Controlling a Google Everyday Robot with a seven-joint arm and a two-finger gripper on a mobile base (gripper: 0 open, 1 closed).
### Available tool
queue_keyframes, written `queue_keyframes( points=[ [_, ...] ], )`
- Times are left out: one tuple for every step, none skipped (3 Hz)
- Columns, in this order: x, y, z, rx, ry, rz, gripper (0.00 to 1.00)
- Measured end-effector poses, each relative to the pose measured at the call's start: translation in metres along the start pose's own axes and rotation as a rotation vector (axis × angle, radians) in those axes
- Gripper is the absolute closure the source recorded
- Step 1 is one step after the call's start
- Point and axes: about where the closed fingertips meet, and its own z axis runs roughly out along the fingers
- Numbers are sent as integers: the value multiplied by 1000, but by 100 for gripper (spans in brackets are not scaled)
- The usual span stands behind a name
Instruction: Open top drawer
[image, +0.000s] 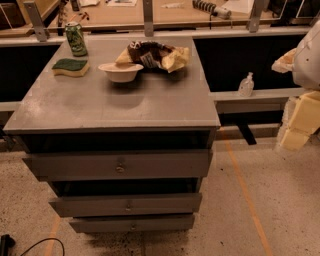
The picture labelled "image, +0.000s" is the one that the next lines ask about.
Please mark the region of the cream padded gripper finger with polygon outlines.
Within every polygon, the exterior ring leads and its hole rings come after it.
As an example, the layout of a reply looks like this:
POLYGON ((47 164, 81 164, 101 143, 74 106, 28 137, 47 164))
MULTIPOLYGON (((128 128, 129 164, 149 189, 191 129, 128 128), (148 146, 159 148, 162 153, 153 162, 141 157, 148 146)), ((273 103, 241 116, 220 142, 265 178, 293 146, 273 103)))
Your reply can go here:
POLYGON ((279 130, 279 144, 291 151, 301 149, 320 128, 320 92, 312 91, 287 101, 279 130))
POLYGON ((296 53, 296 48, 291 49, 279 59, 277 59, 271 66, 273 71, 278 73, 287 73, 293 70, 294 56, 296 53))

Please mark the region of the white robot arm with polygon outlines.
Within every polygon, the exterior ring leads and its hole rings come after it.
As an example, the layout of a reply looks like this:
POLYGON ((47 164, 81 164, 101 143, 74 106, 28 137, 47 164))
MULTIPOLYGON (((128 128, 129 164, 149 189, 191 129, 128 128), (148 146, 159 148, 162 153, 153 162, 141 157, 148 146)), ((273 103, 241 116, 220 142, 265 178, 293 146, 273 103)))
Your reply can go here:
POLYGON ((308 90, 297 99, 288 100, 278 134, 282 148, 297 151, 320 128, 320 21, 271 69, 278 73, 291 71, 293 82, 308 90))

